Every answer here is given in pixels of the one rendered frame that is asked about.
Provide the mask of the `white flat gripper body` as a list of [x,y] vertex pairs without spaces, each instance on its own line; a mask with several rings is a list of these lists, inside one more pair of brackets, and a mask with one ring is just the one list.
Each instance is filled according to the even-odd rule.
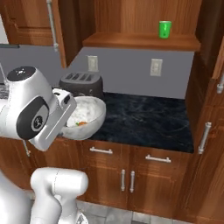
[[56,108],[49,114],[44,128],[30,140],[30,143],[40,151],[47,151],[56,136],[60,133],[68,118],[76,108],[76,101],[71,97],[67,104],[56,101]]

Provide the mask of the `white marble bowl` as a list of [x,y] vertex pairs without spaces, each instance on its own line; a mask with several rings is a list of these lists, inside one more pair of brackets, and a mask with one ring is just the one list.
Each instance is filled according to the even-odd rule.
[[[93,96],[76,96],[77,106],[62,128],[60,134],[72,140],[86,140],[95,134],[103,125],[106,117],[106,104]],[[78,122],[87,122],[77,126]]]

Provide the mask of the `thin grey sink tap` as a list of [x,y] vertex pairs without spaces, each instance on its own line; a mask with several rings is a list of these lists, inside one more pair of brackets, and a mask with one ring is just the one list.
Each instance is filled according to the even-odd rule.
[[2,66],[1,62],[0,62],[0,71],[3,75],[3,83],[4,83],[5,86],[7,86],[7,80],[6,80],[6,76],[5,76],[4,69],[3,69],[3,66]]

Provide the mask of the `open wooden cabinet door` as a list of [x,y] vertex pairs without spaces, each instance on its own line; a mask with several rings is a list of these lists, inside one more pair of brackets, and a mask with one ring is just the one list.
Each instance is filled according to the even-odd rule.
[[[52,0],[52,14],[61,65],[67,66],[60,19],[60,0]],[[52,46],[46,0],[0,0],[0,16],[10,44]]]

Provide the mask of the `wooden cabinet shelf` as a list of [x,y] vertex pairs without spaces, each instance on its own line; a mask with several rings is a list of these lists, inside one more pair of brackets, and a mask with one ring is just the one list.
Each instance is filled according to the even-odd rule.
[[84,46],[148,49],[162,51],[197,52],[200,42],[194,35],[171,35],[160,38],[157,34],[97,32],[82,41]]

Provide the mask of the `tall wooden cabinet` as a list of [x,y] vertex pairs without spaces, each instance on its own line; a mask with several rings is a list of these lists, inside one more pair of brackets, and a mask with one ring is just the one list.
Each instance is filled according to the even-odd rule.
[[[224,224],[224,0],[202,0],[194,54],[186,92],[194,153],[185,179],[184,209],[195,224]],[[198,153],[205,123],[211,122],[203,154]]]

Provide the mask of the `dark grey toaster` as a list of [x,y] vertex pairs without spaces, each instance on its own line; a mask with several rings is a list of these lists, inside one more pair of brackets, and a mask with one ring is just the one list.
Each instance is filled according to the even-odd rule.
[[76,96],[94,96],[104,98],[103,80],[97,73],[75,72],[64,75],[59,87]]

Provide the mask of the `narrow wooden drawer front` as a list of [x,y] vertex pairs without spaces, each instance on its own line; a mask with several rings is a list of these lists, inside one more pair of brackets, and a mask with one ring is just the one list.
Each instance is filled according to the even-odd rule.
[[[109,155],[99,152],[92,152],[89,150],[91,147],[103,150],[111,149],[113,154]],[[130,146],[123,143],[85,140],[82,142],[82,154],[84,161],[88,165],[99,165],[125,169],[129,163]]]

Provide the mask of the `narrow wooden cupboard door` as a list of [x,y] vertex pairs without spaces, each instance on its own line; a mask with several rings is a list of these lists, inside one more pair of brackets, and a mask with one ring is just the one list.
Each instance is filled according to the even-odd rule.
[[83,171],[88,176],[88,188],[79,200],[109,207],[127,206],[126,168],[125,190],[121,190],[121,171],[123,168],[86,164]]

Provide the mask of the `wide wooden drawer front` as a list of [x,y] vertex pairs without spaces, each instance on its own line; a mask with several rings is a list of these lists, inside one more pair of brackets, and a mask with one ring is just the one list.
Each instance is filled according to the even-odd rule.
[[[171,163],[161,163],[146,160],[145,157],[150,154],[154,158],[170,158]],[[136,146],[134,148],[133,160],[137,169],[152,173],[183,173],[186,170],[190,154],[185,152],[163,150],[149,147]]]

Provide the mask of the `wide wooden cupboard door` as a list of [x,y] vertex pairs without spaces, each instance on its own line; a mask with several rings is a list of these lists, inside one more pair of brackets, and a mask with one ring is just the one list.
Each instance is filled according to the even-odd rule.
[[135,187],[133,193],[129,192],[128,209],[172,218],[186,171],[152,173],[134,165],[130,170],[135,171]]

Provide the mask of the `green cup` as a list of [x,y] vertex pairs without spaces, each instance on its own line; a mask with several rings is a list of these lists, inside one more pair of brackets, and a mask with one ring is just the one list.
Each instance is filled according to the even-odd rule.
[[168,39],[172,28],[171,21],[160,21],[158,24],[158,36],[161,39]]

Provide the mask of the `white wall outlet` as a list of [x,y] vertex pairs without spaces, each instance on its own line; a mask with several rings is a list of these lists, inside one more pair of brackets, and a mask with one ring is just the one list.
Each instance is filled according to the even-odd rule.
[[87,63],[88,63],[88,70],[90,72],[98,72],[98,57],[97,56],[92,56],[88,55],[87,56]]
[[163,61],[161,59],[152,59],[150,63],[150,75],[159,77],[162,72]]

